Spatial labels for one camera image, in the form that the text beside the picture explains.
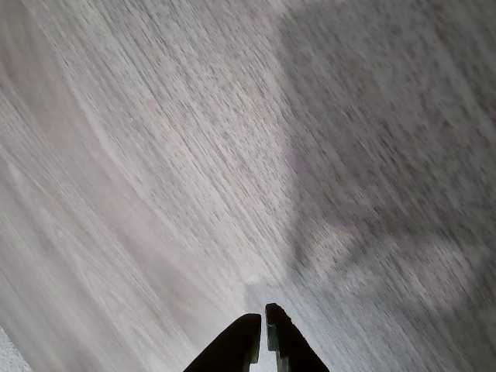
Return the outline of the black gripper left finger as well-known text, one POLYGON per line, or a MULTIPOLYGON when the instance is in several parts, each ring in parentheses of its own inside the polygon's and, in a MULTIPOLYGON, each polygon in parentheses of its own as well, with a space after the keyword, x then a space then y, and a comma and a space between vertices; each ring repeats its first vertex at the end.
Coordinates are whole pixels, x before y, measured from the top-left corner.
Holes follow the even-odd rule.
POLYGON ((247 313, 224 329, 184 372, 249 371, 258 363, 262 318, 247 313))

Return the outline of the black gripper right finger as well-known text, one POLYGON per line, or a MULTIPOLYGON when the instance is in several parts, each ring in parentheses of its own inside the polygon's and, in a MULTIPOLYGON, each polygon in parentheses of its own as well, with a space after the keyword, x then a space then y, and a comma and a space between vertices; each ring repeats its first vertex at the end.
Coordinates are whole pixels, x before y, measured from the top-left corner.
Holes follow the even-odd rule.
POLYGON ((265 314, 267 347, 269 351, 275 352, 278 371, 329 372, 280 305, 267 304, 265 314))

